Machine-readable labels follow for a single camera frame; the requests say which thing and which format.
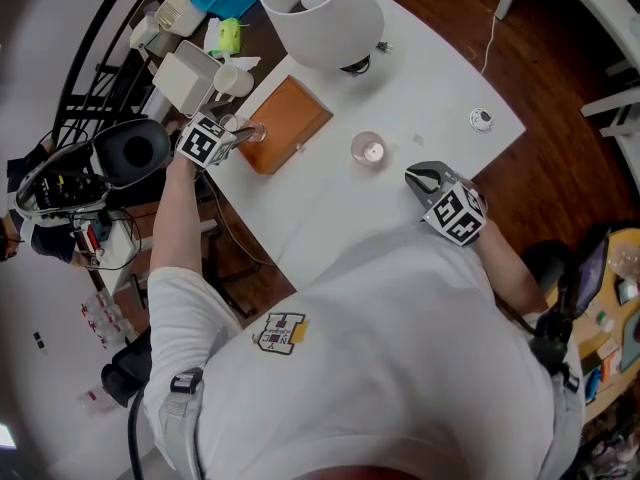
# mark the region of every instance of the red object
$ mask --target red object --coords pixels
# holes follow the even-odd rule
[[[89,224],[89,227],[87,228],[87,237],[89,238],[89,243],[91,244],[91,247],[93,247],[94,252],[100,249],[100,242],[98,241],[96,232],[93,230],[93,226],[91,226],[91,224]]]

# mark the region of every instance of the brown wooden box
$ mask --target brown wooden box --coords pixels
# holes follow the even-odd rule
[[[244,142],[238,149],[256,172],[273,174],[295,153],[298,144],[309,140],[332,116],[288,76],[251,116],[266,127],[266,139]]]

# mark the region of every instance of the green object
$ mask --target green object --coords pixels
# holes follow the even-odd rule
[[[229,18],[220,23],[220,39],[218,42],[218,50],[211,50],[209,53],[214,57],[221,53],[235,55],[240,53],[242,46],[242,27],[240,21],[235,18]]]

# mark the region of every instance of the gray strap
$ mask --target gray strap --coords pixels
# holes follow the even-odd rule
[[[202,480],[196,450],[196,425],[202,408],[204,381],[202,369],[194,368],[177,375],[172,383],[177,388],[188,383],[188,377],[199,370],[200,379],[194,393],[171,391],[160,409],[160,425],[165,450],[174,467],[184,480]]]
[[[538,480],[558,480],[578,453],[582,433],[582,400],[565,387],[562,373],[551,377],[554,398],[553,441]]]

